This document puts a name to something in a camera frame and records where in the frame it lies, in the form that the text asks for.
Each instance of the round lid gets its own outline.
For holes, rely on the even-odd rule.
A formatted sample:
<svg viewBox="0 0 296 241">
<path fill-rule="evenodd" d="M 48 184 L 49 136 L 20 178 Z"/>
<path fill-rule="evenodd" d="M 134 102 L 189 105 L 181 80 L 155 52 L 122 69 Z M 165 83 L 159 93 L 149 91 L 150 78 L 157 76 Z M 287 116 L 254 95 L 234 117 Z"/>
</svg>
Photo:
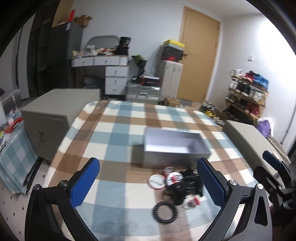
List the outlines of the round lid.
<svg viewBox="0 0 296 241">
<path fill-rule="evenodd" d="M 148 178 L 148 185 L 154 189 L 162 189 L 165 187 L 165 177 L 160 174 L 152 175 Z"/>
<path fill-rule="evenodd" d="M 167 185 L 172 185 L 174 183 L 178 183 L 183 179 L 183 175 L 179 172 L 172 172 L 168 175 L 166 179 Z"/>
</svg>

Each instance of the white locker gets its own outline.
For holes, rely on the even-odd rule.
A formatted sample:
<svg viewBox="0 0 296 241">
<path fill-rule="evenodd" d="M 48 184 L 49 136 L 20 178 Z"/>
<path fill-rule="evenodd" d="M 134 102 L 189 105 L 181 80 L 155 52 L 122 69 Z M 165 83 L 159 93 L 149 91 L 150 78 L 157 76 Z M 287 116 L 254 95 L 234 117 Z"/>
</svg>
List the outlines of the white locker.
<svg viewBox="0 0 296 241">
<path fill-rule="evenodd" d="M 158 77 L 160 77 L 161 96 L 176 98 L 181 79 L 183 65 L 173 61 L 163 60 L 160 63 Z"/>
</svg>

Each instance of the blue textured pad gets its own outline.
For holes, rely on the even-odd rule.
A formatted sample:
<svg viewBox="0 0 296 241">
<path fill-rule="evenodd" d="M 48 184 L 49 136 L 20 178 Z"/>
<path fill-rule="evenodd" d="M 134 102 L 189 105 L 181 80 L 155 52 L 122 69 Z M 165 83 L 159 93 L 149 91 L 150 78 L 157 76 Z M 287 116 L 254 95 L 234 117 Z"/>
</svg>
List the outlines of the blue textured pad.
<svg viewBox="0 0 296 241">
<path fill-rule="evenodd" d="M 283 168 L 282 163 L 269 151 L 263 152 L 262 158 L 278 172 Z"/>
<path fill-rule="evenodd" d="M 100 162 L 94 158 L 92 163 L 81 174 L 75 185 L 70 191 L 70 202 L 73 208 L 79 206 L 84 201 L 87 193 L 89 192 L 94 180 L 100 171 Z"/>
<path fill-rule="evenodd" d="M 197 171 L 214 204 L 224 207 L 226 191 L 202 159 L 197 161 Z"/>
</svg>

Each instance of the ceiling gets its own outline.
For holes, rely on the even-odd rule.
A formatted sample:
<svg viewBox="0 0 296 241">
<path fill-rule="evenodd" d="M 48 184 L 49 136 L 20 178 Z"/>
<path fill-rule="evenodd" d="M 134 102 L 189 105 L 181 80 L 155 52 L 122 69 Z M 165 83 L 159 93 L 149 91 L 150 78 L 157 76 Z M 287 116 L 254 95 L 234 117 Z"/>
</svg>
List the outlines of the ceiling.
<svg viewBox="0 0 296 241">
<path fill-rule="evenodd" d="M 222 18 L 243 14 L 256 14 L 260 11 L 246 0 L 186 0 Z"/>
</svg>

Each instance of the black bracelet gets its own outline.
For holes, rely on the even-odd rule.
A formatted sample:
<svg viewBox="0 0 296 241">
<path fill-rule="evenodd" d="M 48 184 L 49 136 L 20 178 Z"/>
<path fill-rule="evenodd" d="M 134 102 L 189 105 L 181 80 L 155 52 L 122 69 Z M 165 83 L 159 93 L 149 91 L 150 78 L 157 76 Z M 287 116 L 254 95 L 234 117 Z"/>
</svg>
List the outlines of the black bracelet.
<svg viewBox="0 0 296 241">
<path fill-rule="evenodd" d="M 158 214 L 158 209 L 161 207 L 161 206 L 167 206 L 169 207 L 171 210 L 172 210 L 172 213 L 173 213 L 173 216 L 170 218 L 170 219 L 163 219 L 159 216 Z M 176 208 L 176 206 L 171 203 L 171 202 L 166 202 L 166 201 L 162 201 L 162 202 L 159 202 L 157 203 L 153 210 L 152 210 L 152 215 L 153 215 L 153 218 L 158 222 L 158 223 L 161 223 L 161 224 L 169 224 L 169 223 L 172 223 L 173 221 L 176 220 L 177 216 L 178 216 L 178 210 Z"/>
</svg>

